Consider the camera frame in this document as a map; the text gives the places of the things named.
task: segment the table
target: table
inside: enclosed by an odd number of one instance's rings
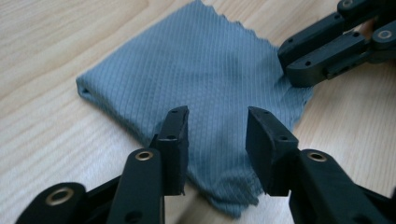
[[[0,3],[0,223],[59,182],[87,190],[119,175],[140,148],[78,97],[75,79],[191,0],[6,0]],[[280,45],[335,11],[336,0],[205,0],[230,21]],[[294,129],[300,149],[334,156],[358,184],[389,196],[396,185],[396,65],[365,64],[315,87]],[[287,198],[260,197],[226,217],[187,186],[166,198],[166,223],[292,223]]]

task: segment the light wood tabletop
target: light wood tabletop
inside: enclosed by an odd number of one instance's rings
[[[93,189],[122,172],[139,144],[82,100],[76,77],[190,0],[5,0],[0,3],[0,223],[14,223],[60,182]],[[279,46],[336,9],[336,0],[205,0]],[[396,65],[364,64],[315,87],[294,134],[331,154],[359,185],[396,186]],[[166,223],[292,223],[288,198],[260,197],[240,219],[188,186],[166,198]]]

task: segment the wood grain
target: wood grain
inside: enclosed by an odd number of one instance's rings
[[[82,101],[75,79],[190,0],[0,3],[0,223],[15,222],[43,189],[92,189],[119,175],[139,144]],[[280,45],[335,11],[337,1],[205,0],[230,21]],[[294,134],[333,155],[358,184],[389,196],[396,185],[396,66],[365,64],[315,87]],[[291,223],[287,198],[260,197],[239,220],[188,187],[166,199],[167,223]]]

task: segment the wrinkled fabric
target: wrinkled fabric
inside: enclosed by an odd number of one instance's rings
[[[245,151],[248,106],[271,111],[291,130],[312,94],[290,85],[276,53],[194,1],[78,77],[78,93],[143,146],[170,109],[187,105],[188,178],[220,211],[239,217],[262,193]]]

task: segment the metal ring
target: metal ring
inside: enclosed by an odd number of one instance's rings
[[[150,151],[142,151],[139,152],[136,156],[134,156],[139,161],[148,161],[154,156]]]
[[[310,152],[310,153],[308,153],[307,156],[309,159],[311,159],[313,161],[326,161],[327,160],[327,158],[323,154],[318,153],[318,152]]]
[[[353,4],[353,0],[344,0],[343,7],[350,7]]]
[[[392,32],[389,30],[381,31],[378,33],[378,37],[381,39],[388,39],[392,36]]]
[[[59,193],[65,193],[65,195],[61,198],[54,198],[55,195]],[[50,206],[55,206],[61,203],[67,202],[69,199],[73,197],[74,191],[68,187],[64,187],[61,189],[57,189],[53,191],[46,199],[46,204]]]

